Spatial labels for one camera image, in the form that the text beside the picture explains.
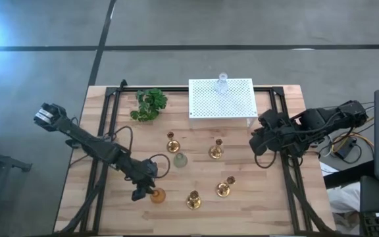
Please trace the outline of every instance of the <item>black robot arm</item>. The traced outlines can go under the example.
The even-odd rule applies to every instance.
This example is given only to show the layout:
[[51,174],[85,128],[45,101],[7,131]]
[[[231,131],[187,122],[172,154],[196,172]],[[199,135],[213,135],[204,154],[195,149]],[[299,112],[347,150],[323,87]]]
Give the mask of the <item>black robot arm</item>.
[[138,161],[131,158],[131,151],[122,145],[92,136],[74,124],[67,117],[65,109],[56,104],[44,103],[35,115],[34,122],[46,131],[66,134],[72,138],[66,141],[69,146],[78,142],[90,157],[108,164],[117,171],[121,170],[126,175],[126,180],[137,184],[136,190],[132,192],[133,201],[144,198],[145,194],[153,193],[151,187],[155,187],[157,164],[152,160]]
[[268,148],[301,157],[311,143],[320,143],[339,129],[362,126],[367,118],[358,101],[348,101],[334,109],[307,109],[292,118],[268,110],[259,117],[263,127],[252,133],[249,145],[255,155],[262,155]]

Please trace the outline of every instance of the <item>gray floor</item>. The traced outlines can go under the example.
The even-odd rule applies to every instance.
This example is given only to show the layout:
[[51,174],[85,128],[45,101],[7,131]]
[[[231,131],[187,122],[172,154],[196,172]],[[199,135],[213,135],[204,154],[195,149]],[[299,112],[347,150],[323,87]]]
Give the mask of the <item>gray floor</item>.
[[[0,46],[97,45],[109,0],[0,1]],[[375,0],[118,0],[107,45],[379,44]],[[95,52],[0,52],[0,153],[13,170],[0,236],[52,231],[71,150],[33,124],[43,102],[80,115]],[[220,72],[255,84],[301,84],[307,107],[372,101],[379,50],[105,52],[96,85],[186,84]],[[369,130],[364,135],[373,139]],[[364,149],[361,162],[372,159]],[[337,168],[347,166],[324,159]]]

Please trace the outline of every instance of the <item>wooden table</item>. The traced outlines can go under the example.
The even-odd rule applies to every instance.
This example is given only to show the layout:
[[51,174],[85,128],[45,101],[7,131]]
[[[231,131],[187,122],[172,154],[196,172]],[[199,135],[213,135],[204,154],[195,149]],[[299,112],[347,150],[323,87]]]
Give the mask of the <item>wooden table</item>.
[[[305,110],[301,87],[283,86],[288,111],[294,116]],[[80,126],[97,134],[105,94],[105,86],[89,87]],[[190,130],[188,122],[188,94],[165,92],[168,105],[152,122],[136,122],[130,111],[138,108],[134,93],[122,92],[116,118],[117,125],[131,126],[134,131],[132,157],[146,159],[156,153],[164,153],[172,160],[174,155],[166,151],[170,131],[181,143],[181,151],[188,156],[184,168],[171,165],[169,174],[156,180],[156,185],[166,190],[162,204],[151,203],[150,198],[133,202],[131,193],[134,185],[124,181],[124,174],[109,170],[105,199],[103,202],[99,234],[291,234],[293,233],[288,197],[278,157],[269,169],[261,169],[254,163],[253,152],[248,141],[251,137],[245,119],[201,120]],[[258,114],[270,108],[267,93],[256,92]],[[111,115],[107,116],[108,130]],[[252,128],[258,128],[256,121]],[[219,160],[209,157],[207,150],[221,138],[224,156]],[[129,133],[118,134],[120,143],[128,146]],[[83,156],[76,150],[72,161]],[[267,151],[260,162],[268,164],[273,153]],[[165,171],[166,161],[157,159],[159,175]],[[84,201],[88,185],[91,158],[76,163],[69,169],[55,230],[67,225]],[[335,228],[321,169],[316,155],[308,153],[301,166],[307,199],[320,218]],[[235,176],[231,194],[222,198],[215,193],[215,186],[228,176]],[[186,198],[197,190],[202,205],[197,210],[188,209]],[[301,208],[297,203],[299,222],[303,226]],[[91,210],[89,221],[93,222]]]

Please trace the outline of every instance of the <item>brass candle holder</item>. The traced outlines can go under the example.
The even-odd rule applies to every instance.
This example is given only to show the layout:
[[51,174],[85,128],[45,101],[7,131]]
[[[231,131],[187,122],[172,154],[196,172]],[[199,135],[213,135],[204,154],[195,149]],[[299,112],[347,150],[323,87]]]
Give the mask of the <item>brass candle holder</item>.
[[220,197],[224,198],[229,196],[230,194],[230,185],[234,184],[236,182],[235,177],[229,176],[225,182],[221,182],[217,184],[216,186],[216,193]]
[[222,147],[223,141],[221,139],[216,140],[216,145],[210,147],[209,149],[209,155],[213,159],[220,159],[224,153],[223,147]]
[[201,198],[198,195],[197,191],[192,191],[187,197],[187,206],[190,209],[198,209],[201,206]]
[[169,142],[166,145],[166,149],[171,153],[176,153],[177,151],[179,151],[179,149],[181,148],[181,144],[179,144],[178,141],[173,140],[174,138],[173,132],[168,132],[168,138],[169,138]]
[[230,193],[229,184],[227,184],[225,182],[221,182],[220,184],[217,184],[216,193],[217,193],[217,195],[219,195],[222,198],[227,197]]

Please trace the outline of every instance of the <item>white perforated box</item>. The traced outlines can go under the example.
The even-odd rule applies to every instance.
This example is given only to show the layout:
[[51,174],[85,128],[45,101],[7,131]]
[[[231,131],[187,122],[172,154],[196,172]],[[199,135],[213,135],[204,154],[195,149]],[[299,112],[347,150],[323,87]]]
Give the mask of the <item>white perforated box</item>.
[[227,79],[229,88],[224,93],[216,92],[217,80],[188,81],[190,119],[257,118],[252,79]]

